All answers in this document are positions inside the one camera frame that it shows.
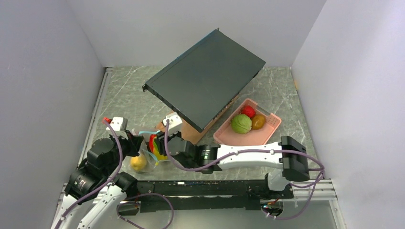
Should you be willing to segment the red orange toy mango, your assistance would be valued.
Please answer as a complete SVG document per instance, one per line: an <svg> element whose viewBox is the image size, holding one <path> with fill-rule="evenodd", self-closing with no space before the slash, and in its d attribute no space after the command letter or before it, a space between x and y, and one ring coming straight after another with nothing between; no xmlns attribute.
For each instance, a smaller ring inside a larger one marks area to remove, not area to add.
<svg viewBox="0 0 405 229"><path fill-rule="evenodd" d="M150 136L149 136L149 143L148 143L148 145L149 145L149 149L150 149L150 152L151 153L153 153L154 154L154 152L155 152L155 143L154 143L154 139L156 138L156 134L151 134Z"/></svg>

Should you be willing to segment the pink perforated plastic basket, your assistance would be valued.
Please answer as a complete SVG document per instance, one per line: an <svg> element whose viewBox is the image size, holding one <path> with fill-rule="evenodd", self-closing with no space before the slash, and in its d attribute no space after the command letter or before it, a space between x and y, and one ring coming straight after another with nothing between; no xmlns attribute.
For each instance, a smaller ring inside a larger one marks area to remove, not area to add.
<svg viewBox="0 0 405 229"><path fill-rule="evenodd" d="M251 130L246 134L238 134L232 130L231 120L234 116L240 114L242 109L247 105L254 108L257 114L264 115L266 121L264 126L259 130ZM229 146L264 145L280 126L281 122L281 118L276 116L274 113L267 112L255 101L247 98L236 108L236 110L226 119L226 121L224 121L218 130L215 131L213 138L216 143Z"/></svg>

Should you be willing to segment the yellow toy walnut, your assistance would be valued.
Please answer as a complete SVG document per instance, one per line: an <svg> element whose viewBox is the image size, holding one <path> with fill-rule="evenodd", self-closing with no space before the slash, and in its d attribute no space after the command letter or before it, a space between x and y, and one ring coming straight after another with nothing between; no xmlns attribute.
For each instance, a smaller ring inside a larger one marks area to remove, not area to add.
<svg viewBox="0 0 405 229"><path fill-rule="evenodd" d="M130 159L129 165L135 171L144 171L148 165L148 160L144 155L135 156Z"/></svg>

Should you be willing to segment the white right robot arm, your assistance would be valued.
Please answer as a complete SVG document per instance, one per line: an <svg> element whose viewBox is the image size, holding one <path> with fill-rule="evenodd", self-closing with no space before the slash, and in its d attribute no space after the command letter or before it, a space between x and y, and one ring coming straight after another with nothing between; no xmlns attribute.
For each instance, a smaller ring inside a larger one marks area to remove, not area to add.
<svg viewBox="0 0 405 229"><path fill-rule="evenodd" d="M275 198L290 182L310 179L306 148L290 136L258 146L198 146L181 138L179 132L168 136L159 131L155 142L159 153L183 171L211 174L235 167L270 167L273 171L266 175L263 185L269 198Z"/></svg>

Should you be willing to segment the brown toy kiwi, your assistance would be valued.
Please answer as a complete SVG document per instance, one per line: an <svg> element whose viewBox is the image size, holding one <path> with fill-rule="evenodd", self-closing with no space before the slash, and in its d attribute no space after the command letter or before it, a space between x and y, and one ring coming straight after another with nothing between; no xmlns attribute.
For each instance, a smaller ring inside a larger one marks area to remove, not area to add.
<svg viewBox="0 0 405 229"><path fill-rule="evenodd" d="M262 114L256 114L252 119L251 119L252 125L251 129L252 130L259 130L261 129L264 124L266 123L266 117Z"/></svg>

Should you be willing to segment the clear zip top bag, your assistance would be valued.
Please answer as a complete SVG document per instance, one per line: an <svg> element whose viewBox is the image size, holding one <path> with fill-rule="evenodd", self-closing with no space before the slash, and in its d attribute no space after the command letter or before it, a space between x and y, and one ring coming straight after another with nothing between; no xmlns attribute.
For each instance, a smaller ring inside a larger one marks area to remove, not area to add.
<svg viewBox="0 0 405 229"><path fill-rule="evenodd" d="M152 171L155 169L155 167L157 167L159 164L163 164L164 162L168 162L168 161L169 161L169 160L167 160L167 161L160 161L160 162L157 162L157 159L156 159L156 157L154 156L154 154L150 152L149 145L148 145L148 143L149 143L149 136L150 136L151 134L157 134L157 132L158 132L158 131L136 130L136 129L134 129L134 128L131 130L131 133L132 133L133 135L142 135L142 136L144 137L144 142L143 142L142 145L141 145L141 149L140 149L139 153L140 153L140 155L144 155L144 156L146 157L146 159L148 160L148 165L147 165L147 167L146 167L146 169L145 169L144 171L135 171L135 170L134 170L135 172L137 172L137 173L150 173L150 172L152 172Z"/></svg>

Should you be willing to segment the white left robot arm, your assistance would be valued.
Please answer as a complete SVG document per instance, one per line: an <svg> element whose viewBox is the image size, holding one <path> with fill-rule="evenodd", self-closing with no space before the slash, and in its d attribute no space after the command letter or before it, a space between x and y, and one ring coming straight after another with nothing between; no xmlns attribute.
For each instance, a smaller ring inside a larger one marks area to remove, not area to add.
<svg viewBox="0 0 405 229"><path fill-rule="evenodd" d="M143 136L132 135L128 130L117 138L110 135L96 140L70 175L51 227L93 229L113 205L132 200L138 193L138 181L120 169L126 156L139 156L143 141Z"/></svg>

